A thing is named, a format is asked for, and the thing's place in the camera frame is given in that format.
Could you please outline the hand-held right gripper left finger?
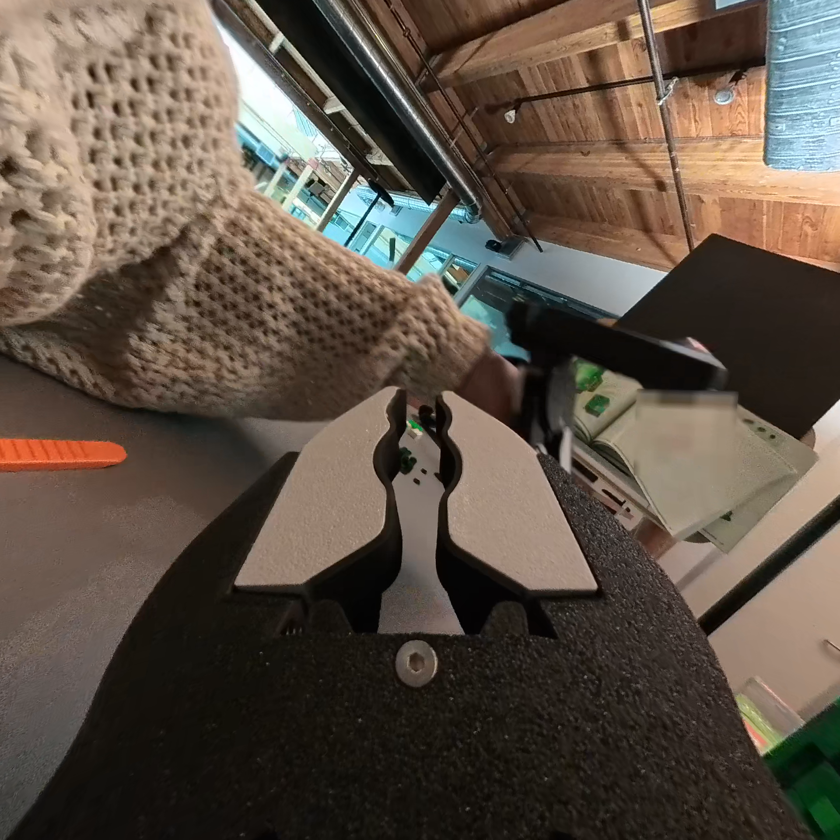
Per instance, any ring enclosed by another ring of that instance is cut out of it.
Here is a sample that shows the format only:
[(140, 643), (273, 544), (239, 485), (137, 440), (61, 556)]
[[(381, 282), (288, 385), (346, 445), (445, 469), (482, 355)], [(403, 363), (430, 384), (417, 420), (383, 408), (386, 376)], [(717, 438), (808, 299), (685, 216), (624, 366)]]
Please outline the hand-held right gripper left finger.
[(311, 438), (255, 537), (235, 588), (314, 594), (379, 541), (401, 536), (392, 483), (402, 434), (403, 390), (387, 386)]

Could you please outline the grey acoustic ceiling panel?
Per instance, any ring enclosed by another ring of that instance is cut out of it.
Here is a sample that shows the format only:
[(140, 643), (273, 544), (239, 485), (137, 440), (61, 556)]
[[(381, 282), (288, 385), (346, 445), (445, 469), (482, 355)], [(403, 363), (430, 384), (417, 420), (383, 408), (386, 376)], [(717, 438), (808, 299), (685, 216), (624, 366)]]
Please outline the grey acoustic ceiling panel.
[(839, 171), (839, 2), (769, 1), (763, 161)]

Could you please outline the person's left hand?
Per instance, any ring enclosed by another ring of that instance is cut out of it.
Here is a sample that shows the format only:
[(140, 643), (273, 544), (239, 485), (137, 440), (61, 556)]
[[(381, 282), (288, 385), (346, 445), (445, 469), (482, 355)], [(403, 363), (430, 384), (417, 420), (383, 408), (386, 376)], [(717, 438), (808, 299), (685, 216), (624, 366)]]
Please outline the person's left hand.
[(461, 398), (510, 426), (518, 418), (524, 371), (495, 351), (482, 354), (457, 389)]

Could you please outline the black flat panel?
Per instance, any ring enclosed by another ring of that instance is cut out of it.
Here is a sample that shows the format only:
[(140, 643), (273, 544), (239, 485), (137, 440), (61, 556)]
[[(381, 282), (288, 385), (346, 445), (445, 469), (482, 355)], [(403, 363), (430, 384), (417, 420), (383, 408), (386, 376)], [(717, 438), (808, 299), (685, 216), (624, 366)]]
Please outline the black flat panel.
[(692, 338), (739, 403), (803, 438), (839, 399), (839, 274), (719, 234), (682, 259), (617, 326)]

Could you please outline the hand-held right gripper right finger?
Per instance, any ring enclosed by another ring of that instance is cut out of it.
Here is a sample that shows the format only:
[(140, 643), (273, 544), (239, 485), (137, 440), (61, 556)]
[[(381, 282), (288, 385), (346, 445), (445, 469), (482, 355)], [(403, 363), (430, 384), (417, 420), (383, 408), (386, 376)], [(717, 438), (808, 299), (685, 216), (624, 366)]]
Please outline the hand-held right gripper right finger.
[(536, 451), (454, 392), (436, 400), (437, 576), (451, 599), (588, 596), (598, 585)]

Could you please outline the metal ceiling duct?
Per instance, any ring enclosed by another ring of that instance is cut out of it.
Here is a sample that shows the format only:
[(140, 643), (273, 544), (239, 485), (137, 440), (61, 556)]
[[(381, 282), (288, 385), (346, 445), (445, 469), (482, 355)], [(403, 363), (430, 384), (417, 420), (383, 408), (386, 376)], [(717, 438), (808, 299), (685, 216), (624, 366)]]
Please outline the metal ceiling duct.
[(372, 18), (357, 2), (316, 1), (314, 4), (462, 204), (474, 215), (481, 216), (489, 202), (482, 181), (464, 156), (452, 148), (445, 127)]

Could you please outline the clear plastic bag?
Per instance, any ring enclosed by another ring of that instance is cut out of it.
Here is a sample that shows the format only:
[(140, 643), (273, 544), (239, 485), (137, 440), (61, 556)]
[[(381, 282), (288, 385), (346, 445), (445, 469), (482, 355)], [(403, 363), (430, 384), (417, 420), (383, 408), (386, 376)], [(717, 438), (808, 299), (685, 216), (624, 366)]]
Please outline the clear plastic bag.
[(760, 755), (765, 755), (805, 725), (759, 677), (748, 678), (735, 692), (743, 725)]

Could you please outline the person's left forearm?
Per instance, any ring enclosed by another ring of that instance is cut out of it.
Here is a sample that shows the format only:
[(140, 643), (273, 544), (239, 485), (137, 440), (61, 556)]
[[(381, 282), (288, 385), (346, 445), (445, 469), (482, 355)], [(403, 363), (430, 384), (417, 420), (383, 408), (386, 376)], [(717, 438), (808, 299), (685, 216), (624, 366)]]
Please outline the person's left forearm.
[(2, 2), (1, 351), (104, 401), (322, 421), (487, 331), (258, 193), (206, 2)]

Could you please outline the green plastic bin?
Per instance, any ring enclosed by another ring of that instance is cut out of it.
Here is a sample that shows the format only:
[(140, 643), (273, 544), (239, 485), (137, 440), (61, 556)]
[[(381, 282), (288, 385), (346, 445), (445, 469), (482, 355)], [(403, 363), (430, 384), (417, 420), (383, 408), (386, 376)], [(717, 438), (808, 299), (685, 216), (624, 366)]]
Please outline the green plastic bin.
[(814, 838), (839, 838), (839, 706), (833, 704), (763, 756)]

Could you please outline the orange brick separator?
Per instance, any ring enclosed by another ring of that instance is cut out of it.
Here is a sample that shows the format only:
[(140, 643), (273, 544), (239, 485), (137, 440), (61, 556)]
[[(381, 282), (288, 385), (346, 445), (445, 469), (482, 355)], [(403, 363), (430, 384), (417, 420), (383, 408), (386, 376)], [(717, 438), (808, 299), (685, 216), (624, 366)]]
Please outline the orange brick separator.
[(127, 457), (119, 444), (90, 440), (2, 438), (1, 472), (103, 469)]

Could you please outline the lego instruction booklet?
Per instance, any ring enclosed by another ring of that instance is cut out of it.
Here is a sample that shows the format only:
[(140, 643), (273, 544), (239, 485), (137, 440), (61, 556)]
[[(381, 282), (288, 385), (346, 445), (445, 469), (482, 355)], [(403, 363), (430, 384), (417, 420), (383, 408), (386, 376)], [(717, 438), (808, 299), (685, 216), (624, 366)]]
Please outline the lego instruction booklet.
[(816, 463), (729, 392), (659, 392), (575, 362), (574, 477), (633, 529), (729, 552)]

